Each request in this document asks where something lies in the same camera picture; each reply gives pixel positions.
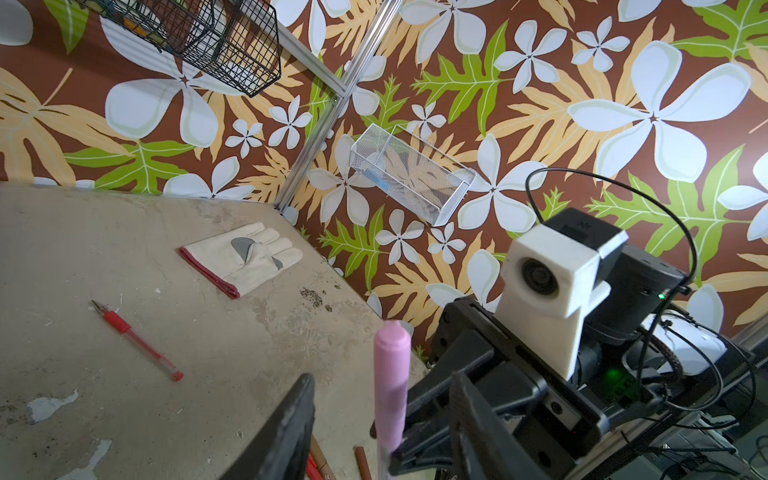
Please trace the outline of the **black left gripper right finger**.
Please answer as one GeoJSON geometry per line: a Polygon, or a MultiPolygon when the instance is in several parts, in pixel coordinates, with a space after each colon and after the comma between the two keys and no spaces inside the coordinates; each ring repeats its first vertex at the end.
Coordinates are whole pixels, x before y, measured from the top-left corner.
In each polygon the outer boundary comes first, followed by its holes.
{"type": "Polygon", "coordinates": [[[451,376],[449,431],[458,479],[532,479],[534,464],[463,373],[451,376]]]}

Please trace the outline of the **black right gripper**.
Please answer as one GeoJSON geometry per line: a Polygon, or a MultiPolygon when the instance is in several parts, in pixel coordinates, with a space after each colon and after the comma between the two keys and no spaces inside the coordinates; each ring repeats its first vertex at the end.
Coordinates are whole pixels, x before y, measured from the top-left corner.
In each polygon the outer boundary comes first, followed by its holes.
{"type": "Polygon", "coordinates": [[[465,374],[503,421],[524,460],[564,479],[613,429],[655,412],[660,395],[638,385],[617,348],[581,347],[564,380],[470,297],[450,302],[432,339],[432,369],[408,391],[405,430],[391,475],[454,469],[449,439],[449,383],[465,374]]]}

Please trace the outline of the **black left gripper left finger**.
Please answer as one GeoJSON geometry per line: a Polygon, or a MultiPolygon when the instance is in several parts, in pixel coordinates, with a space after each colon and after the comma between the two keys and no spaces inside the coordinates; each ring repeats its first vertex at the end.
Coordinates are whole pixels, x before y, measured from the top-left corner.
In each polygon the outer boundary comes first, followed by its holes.
{"type": "Polygon", "coordinates": [[[314,377],[300,375],[220,479],[304,479],[315,421],[314,393],[314,377]]]}

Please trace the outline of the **pink marker pen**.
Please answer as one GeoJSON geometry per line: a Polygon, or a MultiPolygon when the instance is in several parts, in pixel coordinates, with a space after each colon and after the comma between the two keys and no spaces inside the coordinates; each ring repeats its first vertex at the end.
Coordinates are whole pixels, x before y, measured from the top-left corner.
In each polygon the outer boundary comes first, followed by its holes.
{"type": "Polygon", "coordinates": [[[403,440],[410,375],[411,336],[399,321],[385,321],[374,339],[374,426],[377,478],[393,479],[389,465],[403,440]]]}

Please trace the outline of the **red gel pen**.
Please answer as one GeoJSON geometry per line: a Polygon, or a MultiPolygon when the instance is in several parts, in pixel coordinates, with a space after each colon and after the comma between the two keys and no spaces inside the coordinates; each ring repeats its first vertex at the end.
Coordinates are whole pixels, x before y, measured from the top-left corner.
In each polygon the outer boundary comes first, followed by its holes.
{"type": "Polygon", "coordinates": [[[138,349],[143,351],[156,365],[162,368],[171,379],[178,382],[184,378],[184,374],[168,358],[145,341],[116,311],[111,310],[107,305],[95,300],[92,300],[91,304],[113,329],[123,337],[127,338],[138,349]]]}

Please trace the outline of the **red brown pen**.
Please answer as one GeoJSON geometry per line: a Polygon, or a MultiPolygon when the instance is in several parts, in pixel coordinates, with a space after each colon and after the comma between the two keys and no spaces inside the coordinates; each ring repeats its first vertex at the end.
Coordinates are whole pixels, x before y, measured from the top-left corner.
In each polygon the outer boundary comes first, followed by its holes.
{"type": "Polygon", "coordinates": [[[319,442],[311,436],[306,478],[309,480],[336,480],[319,442]]]}

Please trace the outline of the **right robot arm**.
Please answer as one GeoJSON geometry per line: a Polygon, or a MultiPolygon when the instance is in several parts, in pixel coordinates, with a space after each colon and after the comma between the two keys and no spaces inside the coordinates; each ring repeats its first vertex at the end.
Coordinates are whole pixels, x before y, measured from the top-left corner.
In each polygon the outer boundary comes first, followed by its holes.
{"type": "Polygon", "coordinates": [[[692,412],[704,372],[736,347],[672,305],[690,277],[624,232],[542,224],[504,262],[494,311],[469,296],[443,309],[433,369],[408,392],[389,472],[562,479],[627,422],[692,412]]]}

